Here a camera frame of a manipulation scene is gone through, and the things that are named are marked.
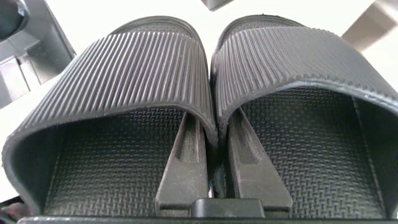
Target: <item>textured footbed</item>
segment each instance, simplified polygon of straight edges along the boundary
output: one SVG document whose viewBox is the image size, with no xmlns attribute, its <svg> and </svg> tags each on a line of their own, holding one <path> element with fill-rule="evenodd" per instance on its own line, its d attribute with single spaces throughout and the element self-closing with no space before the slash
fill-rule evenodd
<svg viewBox="0 0 398 224">
<path fill-rule="evenodd" d="M 150 109 L 68 124 L 44 214 L 154 217 L 182 116 Z"/>
<path fill-rule="evenodd" d="M 384 218 L 355 99 L 296 88 L 242 106 L 293 198 L 290 218 Z"/>
</svg>

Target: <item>pair of sandals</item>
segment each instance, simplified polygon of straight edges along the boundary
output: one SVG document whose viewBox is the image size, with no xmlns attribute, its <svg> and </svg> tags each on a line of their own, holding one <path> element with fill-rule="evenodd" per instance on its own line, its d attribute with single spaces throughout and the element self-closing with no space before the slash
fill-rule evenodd
<svg viewBox="0 0 398 224">
<path fill-rule="evenodd" d="M 77 56 L 2 159 L 33 215 L 189 217 L 217 197 L 259 199 L 270 217 L 393 218 L 397 99 L 324 30 L 240 18 L 209 81 L 194 28 L 147 17 Z"/>
</svg>

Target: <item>white surface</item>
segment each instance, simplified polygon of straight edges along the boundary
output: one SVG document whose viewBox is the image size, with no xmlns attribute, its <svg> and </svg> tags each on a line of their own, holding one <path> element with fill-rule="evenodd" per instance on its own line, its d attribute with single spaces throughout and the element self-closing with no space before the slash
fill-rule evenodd
<svg viewBox="0 0 398 224">
<path fill-rule="evenodd" d="M 200 0 L 47 0 L 47 3 L 77 53 L 126 22 L 160 15 L 189 22 L 199 33 L 210 61 L 221 32 L 239 17 L 278 15 L 342 35 L 373 1 L 235 0 L 216 12 L 210 12 Z M 54 82 L 46 83 L 39 90 L 0 110 L 0 146 Z M 2 169 L 0 183 L 0 202 L 17 195 Z"/>
</svg>

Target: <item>slide sandal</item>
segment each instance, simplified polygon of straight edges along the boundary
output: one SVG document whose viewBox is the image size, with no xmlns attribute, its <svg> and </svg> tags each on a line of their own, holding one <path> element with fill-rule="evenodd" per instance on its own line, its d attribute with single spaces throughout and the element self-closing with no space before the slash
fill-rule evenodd
<svg viewBox="0 0 398 224">
<path fill-rule="evenodd" d="M 198 35 L 147 17 L 77 56 L 2 159 L 33 215 L 188 216 L 208 197 L 207 144 L 218 133 Z"/>
<path fill-rule="evenodd" d="M 234 197 L 261 199 L 267 217 L 396 217 L 398 94 L 360 53 L 324 30 L 247 16 L 211 67 Z"/>
</svg>

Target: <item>ribbed strap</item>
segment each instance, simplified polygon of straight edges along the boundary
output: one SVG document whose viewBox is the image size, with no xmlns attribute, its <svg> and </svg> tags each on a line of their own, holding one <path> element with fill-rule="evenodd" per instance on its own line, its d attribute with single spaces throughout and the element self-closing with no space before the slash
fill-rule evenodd
<svg viewBox="0 0 398 224">
<path fill-rule="evenodd" d="M 308 27 L 237 32 L 215 55 L 215 97 L 222 136 L 232 112 L 275 91 L 319 86 L 397 111 L 397 93 L 337 35 Z"/>
<path fill-rule="evenodd" d="M 150 107 L 195 115 L 218 143 L 204 51 L 176 32 L 128 32 L 91 44 L 10 136 L 56 124 Z"/>
</svg>

